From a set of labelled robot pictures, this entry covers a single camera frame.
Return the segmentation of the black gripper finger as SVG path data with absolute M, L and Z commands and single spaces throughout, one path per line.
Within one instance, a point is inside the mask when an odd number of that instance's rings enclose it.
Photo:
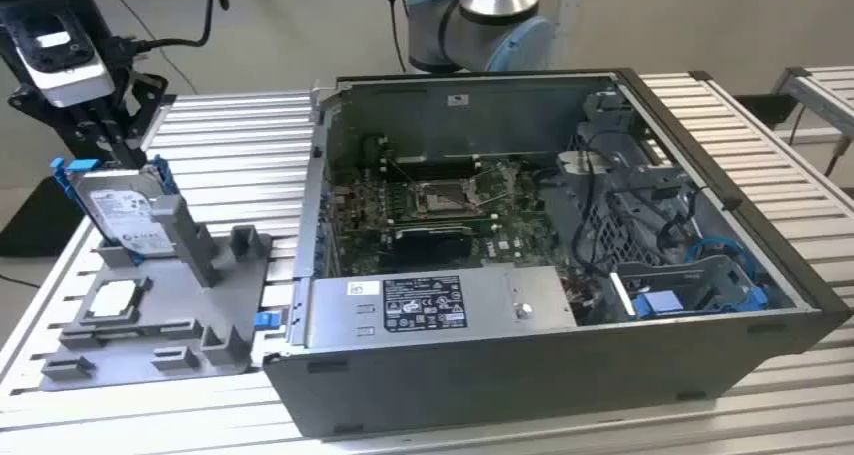
M 55 107 L 38 90 L 16 90 L 8 97 L 10 106 L 46 124 L 60 137 L 70 150 L 110 150 L 102 118 L 95 106 L 110 102 L 105 96 L 67 108 Z
M 111 97 L 110 109 L 118 134 L 114 155 L 126 168 L 141 168 L 147 163 L 142 149 L 143 137 L 151 127 L 166 95 L 167 79 L 151 73 L 129 71 Z

